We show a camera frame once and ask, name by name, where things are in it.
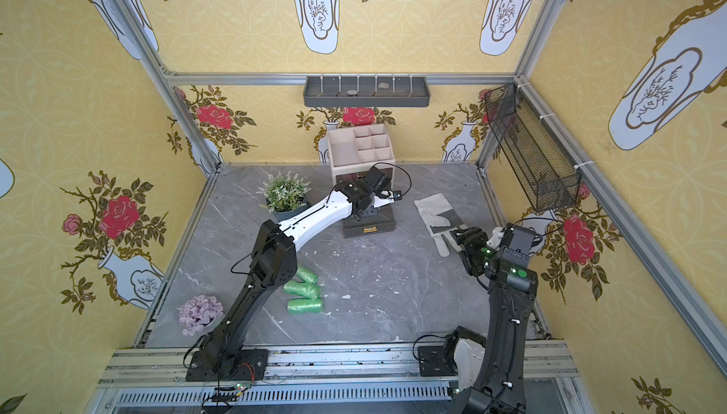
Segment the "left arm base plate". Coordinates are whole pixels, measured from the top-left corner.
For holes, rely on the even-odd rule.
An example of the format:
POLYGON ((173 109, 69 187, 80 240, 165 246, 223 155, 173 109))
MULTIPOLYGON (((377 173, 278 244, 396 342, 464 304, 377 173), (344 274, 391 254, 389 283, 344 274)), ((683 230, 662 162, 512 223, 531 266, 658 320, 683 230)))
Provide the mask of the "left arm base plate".
POLYGON ((193 353, 185 380, 191 382, 261 381, 265 376, 269 351, 267 349, 224 352, 217 357, 193 353))

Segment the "green roll upper left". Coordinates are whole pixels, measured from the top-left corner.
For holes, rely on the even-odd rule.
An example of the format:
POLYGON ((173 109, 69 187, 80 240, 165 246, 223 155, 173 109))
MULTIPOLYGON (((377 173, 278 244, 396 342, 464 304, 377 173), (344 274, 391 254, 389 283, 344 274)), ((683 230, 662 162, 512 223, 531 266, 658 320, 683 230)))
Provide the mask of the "green roll upper left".
POLYGON ((318 283, 319 281, 318 275, 305 266, 299 266, 299 268, 297 268, 296 275, 299 279, 304 281, 304 283, 318 283))

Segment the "green roll bottom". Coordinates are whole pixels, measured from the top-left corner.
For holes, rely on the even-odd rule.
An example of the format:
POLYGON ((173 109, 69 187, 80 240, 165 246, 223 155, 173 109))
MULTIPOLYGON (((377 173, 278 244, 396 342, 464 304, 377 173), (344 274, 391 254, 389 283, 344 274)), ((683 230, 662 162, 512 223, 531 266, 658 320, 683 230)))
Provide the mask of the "green roll bottom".
POLYGON ((324 302, 321 298, 297 298, 288 302, 287 310, 294 315, 319 314, 324 312, 324 302))

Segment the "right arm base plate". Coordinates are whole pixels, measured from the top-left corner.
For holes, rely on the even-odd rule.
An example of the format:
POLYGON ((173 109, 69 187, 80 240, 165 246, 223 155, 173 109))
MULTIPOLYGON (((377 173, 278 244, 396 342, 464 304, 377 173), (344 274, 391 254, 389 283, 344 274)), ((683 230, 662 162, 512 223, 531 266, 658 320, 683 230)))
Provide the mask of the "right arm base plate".
POLYGON ((448 345, 418 346, 418 367, 422 377, 448 377, 457 376, 454 351, 448 345))

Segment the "beige drawer organizer cabinet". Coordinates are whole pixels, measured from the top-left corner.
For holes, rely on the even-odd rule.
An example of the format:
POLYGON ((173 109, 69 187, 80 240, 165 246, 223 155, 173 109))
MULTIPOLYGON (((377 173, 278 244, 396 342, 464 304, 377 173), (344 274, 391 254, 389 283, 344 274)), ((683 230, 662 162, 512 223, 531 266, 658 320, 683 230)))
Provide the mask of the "beige drawer organizer cabinet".
POLYGON ((396 160, 384 124, 329 129, 327 140, 333 184, 363 177, 376 165, 391 177, 393 187, 396 160))

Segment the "white work glove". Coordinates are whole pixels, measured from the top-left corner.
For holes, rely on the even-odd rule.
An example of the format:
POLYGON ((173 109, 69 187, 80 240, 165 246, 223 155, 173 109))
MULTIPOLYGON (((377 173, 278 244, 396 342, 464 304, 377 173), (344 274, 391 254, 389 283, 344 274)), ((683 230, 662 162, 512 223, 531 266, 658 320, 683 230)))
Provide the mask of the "white work glove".
POLYGON ((466 230, 468 226, 464 224, 447 198, 443 194, 434 194, 415 200, 414 204, 426 230, 435 242, 439 255, 446 258, 452 249, 454 252, 459 252, 461 247, 454 241, 451 232, 466 230))

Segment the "potted green plant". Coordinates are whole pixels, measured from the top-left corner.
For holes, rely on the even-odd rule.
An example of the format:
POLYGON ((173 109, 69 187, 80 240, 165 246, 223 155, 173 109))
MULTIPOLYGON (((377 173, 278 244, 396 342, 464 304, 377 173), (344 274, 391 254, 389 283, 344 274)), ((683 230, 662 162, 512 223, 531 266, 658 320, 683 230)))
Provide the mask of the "potted green plant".
POLYGON ((308 193, 310 182, 291 172, 269 175, 259 189, 264 196, 265 207, 278 222, 285 221, 310 207, 308 193))

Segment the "purple artificial flower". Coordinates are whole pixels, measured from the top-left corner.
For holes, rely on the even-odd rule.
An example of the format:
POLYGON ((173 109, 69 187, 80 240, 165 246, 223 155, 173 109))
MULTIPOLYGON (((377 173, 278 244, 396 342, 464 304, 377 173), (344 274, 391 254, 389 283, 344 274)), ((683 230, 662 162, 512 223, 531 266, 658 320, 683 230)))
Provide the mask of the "purple artificial flower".
POLYGON ((214 296, 199 295, 182 304, 178 312, 182 334, 194 336, 223 315, 223 304, 214 296))

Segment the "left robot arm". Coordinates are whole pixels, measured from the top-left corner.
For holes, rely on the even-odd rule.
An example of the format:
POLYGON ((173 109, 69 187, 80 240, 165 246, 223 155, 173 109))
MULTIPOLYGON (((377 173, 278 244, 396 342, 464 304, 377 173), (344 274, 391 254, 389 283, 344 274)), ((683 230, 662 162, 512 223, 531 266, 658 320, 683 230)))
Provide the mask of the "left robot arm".
POLYGON ((255 315, 276 289, 289 283, 297 272, 297 251, 331 225, 350 216, 361 217, 368 209, 378 209, 403 199, 392 188, 385 172, 372 167, 361 178, 339 181, 318 203, 294 217, 275 223, 264 222, 259 229, 246 281, 223 320, 187 350, 191 361, 188 382, 232 381, 264 377, 269 352, 243 347, 255 315))

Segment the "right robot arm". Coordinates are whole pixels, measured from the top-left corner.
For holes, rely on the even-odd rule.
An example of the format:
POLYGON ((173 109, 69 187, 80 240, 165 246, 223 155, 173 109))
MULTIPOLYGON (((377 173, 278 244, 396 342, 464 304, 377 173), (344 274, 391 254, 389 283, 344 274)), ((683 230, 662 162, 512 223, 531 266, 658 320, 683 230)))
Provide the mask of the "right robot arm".
POLYGON ((451 413, 524 413, 526 329, 539 279, 528 268, 543 236, 509 224, 488 235, 481 228, 452 230, 468 273, 488 279, 490 324, 481 368, 467 389, 452 397, 451 413))

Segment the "transparent bottom drawer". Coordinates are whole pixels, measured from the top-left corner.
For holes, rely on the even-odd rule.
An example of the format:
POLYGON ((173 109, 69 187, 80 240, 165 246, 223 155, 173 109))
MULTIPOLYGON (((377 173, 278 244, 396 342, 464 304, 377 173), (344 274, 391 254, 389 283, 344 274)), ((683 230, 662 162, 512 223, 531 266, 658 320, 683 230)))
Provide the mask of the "transparent bottom drawer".
POLYGON ((346 239, 393 232, 397 222, 391 205, 370 207, 360 215, 351 215, 343 222, 343 236, 346 239))

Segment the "green roll middle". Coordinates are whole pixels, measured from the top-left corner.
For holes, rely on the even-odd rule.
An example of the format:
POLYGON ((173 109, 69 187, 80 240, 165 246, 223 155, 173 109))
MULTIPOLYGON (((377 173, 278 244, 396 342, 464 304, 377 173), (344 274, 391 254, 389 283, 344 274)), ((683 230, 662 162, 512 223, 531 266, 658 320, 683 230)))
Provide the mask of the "green roll middle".
POLYGON ((316 300, 321 297, 322 287, 317 283, 299 283, 298 281, 289 281, 283 286, 286 294, 305 298, 306 300, 316 300))

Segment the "green roll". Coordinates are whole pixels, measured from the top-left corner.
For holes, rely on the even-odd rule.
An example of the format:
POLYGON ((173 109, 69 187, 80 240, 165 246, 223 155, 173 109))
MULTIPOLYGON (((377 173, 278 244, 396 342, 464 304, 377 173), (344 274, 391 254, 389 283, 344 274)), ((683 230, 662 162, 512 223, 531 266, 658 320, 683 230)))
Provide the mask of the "green roll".
POLYGON ((286 294, 305 298, 306 300, 316 300, 321 297, 322 287, 317 283, 299 283, 298 281, 289 281, 283 286, 286 294))
POLYGON ((319 314, 324 312, 324 302, 321 298, 297 298, 288 302, 287 310, 294 315, 319 314))
POLYGON ((297 268, 296 275, 299 279, 304 281, 304 283, 318 283, 319 281, 318 275, 305 266, 299 266, 299 268, 297 268))

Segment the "grey wall shelf tray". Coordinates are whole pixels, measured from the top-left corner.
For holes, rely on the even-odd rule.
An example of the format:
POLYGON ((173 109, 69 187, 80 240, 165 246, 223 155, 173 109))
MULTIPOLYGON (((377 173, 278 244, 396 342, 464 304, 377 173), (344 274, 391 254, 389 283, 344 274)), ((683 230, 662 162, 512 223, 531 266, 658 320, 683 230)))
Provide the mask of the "grey wall shelf tray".
POLYGON ((424 76, 413 74, 335 74, 308 76, 306 107, 428 107, 431 91, 424 76))

